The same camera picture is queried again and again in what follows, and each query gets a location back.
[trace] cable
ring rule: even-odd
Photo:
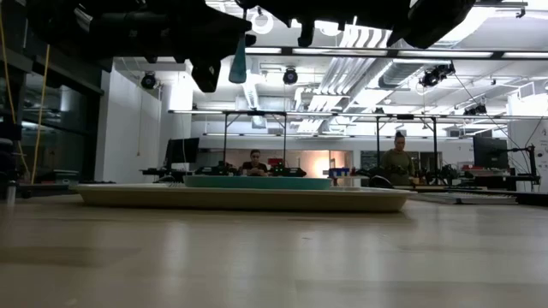
[[[140,156],[140,131],[142,127],[143,122],[143,91],[145,89],[142,89],[140,86],[137,87],[139,89],[140,94],[140,110],[139,110],[139,133],[137,134],[137,156]]]
[[[531,138],[534,136],[534,133],[537,131],[537,128],[539,128],[540,126],[540,123],[542,123],[542,121],[545,119],[545,116],[542,115],[540,117],[540,120],[539,122],[537,123],[537,126],[534,128],[533,132],[531,133],[531,135],[529,136],[529,139],[527,139],[527,142],[525,143],[525,146],[527,147],[527,145],[529,144],[529,141],[531,141]]]
[[[462,88],[464,89],[464,91],[466,91],[466,93],[468,93],[468,96],[470,96],[470,98],[472,99],[472,101],[474,101],[476,104],[479,104],[478,101],[476,100],[476,98],[474,97],[474,95],[472,95],[472,93],[470,93],[470,91],[466,88],[466,86],[464,86],[464,84],[462,83],[461,79],[459,78],[459,76],[456,74],[456,73],[453,73],[453,75],[456,77],[456,79],[459,81],[459,83],[461,84]],[[510,138],[510,136],[504,132],[503,128],[500,127],[500,125],[498,125],[498,123],[493,120],[492,117],[490,117],[488,114],[485,114],[487,116],[487,118],[489,118],[489,120],[491,120],[493,122],[493,124],[495,124],[498,129],[503,132],[506,137],[508,138],[508,140],[510,140],[511,143],[513,143],[516,147],[520,148],[520,146],[512,139]],[[527,163],[527,158],[525,157],[525,154],[523,153],[523,151],[520,151],[521,155],[523,156],[523,161],[525,162],[526,166],[527,166],[527,172],[528,173],[531,173],[531,169],[529,168],[529,165]]]
[[[9,107],[11,109],[11,120],[14,124],[16,124],[17,119],[15,118],[14,99],[11,95],[11,86],[9,84],[8,55],[6,52],[6,39],[3,33],[2,6],[0,6],[0,37],[2,39],[3,70],[6,75],[5,76],[6,89],[8,89],[8,100],[9,100]],[[25,161],[25,154],[23,153],[23,147],[21,146],[21,141],[17,141],[17,145],[19,147],[19,154],[21,155],[21,161],[23,162],[23,166],[25,166],[25,173],[28,174],[28,166],[27,166],[27,162]]]
[[[36,144],[34,145],[34,162],[33,175],[31,176],[31,184],[34,184],[34,176],[36,175],[36,164],[38,163],[38,147],[40,144],[40,130],[42,129],[42,111],[44,109],[45,100],[45,82],[48,80],[48,67],[50,66],[50,45],[45,48],[45,64],[44,64],[44,82],[42,83],[42,98],[40,100],[40,110],[38,112],[38,131],[36,135]]]

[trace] shirt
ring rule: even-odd
[[[414,175],[414,165],[409,154],[389,150],[383,155],[381,163],[392,185],[410,185],[409,176]]]

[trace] yellow cable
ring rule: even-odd
[[[36,163],[38,162],[38,147],[40,144],[40,131],[42,128],[42,109],[44,108],[45,99],[45,82],[48,79],[48,66],[50,64],[50,45],[45,49],[45,64],[44,64],[44,82],[42,83],[42,98],[40,99],[40,110],[38,112],[38,132],[36,134],[36,145],[34,145],[34,165],[33,176],[31,176],[31,184],[34,184],[34,176],[36,175]]]
[[[9,107],[11,108],[11,119],[13,123],[16,124],[17,120],[15,118],[14,100],[11,96],[11,86],[9,84],[8,54],[6,52],[6,39],[3,34],[2,6],[0,6],[0,36],[2,37],[3,70],[6,75],[5,76],[6,88],[8,89],[8,100],[9,100]],[[19,153],[21,154],[21,160],[23,161],[23,165],[25,166],[25,172],[28,173],[28,166],[27,166],[27,162],[25,162],[25,155],[23,154],[23,148],[21,146],[21,142],[18,141],[17,145],[19,146]]]

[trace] metal frame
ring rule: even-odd
[[[286,127],[288,126],[287,112],[285,112],[285,111],[258,111],[258,110],[226,110],[226,111],[223,111],[223,114],[224,114],[223,164],[225,166],[226,166],[226,144],[227,144],[227,137],[228,137],[227,132],[229,130],[230,125],[234,121],[236,121],[236,119],[239,118],[241,115],[247,115],[247,116],[268,116],[268,115],[270,115],[270,116],[274,117],[274,119],[276,119],[276,121],[278,121],[278,123],[279,123],[279,120],[275,117],[276,115],[283,116],[285,118],[284,123],[283,123],[283,166],[285,166],[285,152],[286,152],[286,147],[287,147],[287,134],[288,134],[288,131],[286,129]],[[234,120],[232,120],[229,123],[229,115],[237,115],[237,116]]]
[[[226,163],[226,148],[227,148],[227,138],[228,138],[228,127],[230,124],[232,124],[235,119],[229,123],[229,115],[236,114],[237,117],[241,115],[248,115],[248,116],[268,116],[268,115],[278,115],[283,116],[285,118],[284,124],[283,124],[283,163],[285,164],[285,152],[287,147],[287,120],[288,116],[292,115],[303,115],[303,116],[358,116],[358,117],[365,117],[365,118],[374,118],[376,125],[377,125],[377,164],[378,167],[380,167],[381,164],[381,157],[380,157],[380,122],[381,118],[388,118],[388,121],[391,121],[392,119],[399,119],[402,121],[409,121],[414,119],[419,119],[420,122],[426,124],[426,119],[430,119],[432,121],[432,127],[428,125],[428,127],[433,131],[433,141],[434,141],[434,172],[437,175],[439,166],[438,166],[438,120],[444,120],[444,119],[487,119],[487,120],[541,120],[544,119],[543,116],[514,116],[514,115],[392,115],[392,114],[344,114],[344,113],[310,113],[310,112],[286,112],[286,111],[257,111],[257,110],[182,110],[182,111],[175,111],[175,110],[169,110],[170,113],[182,113],[182,114],[224,114],[224,133],[223,133],[223,161]]]

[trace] green mat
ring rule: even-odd
[[[330,179],[262,176],[185,176],[185,185],[194,188],[252,188],[289,190],[327,190]]]

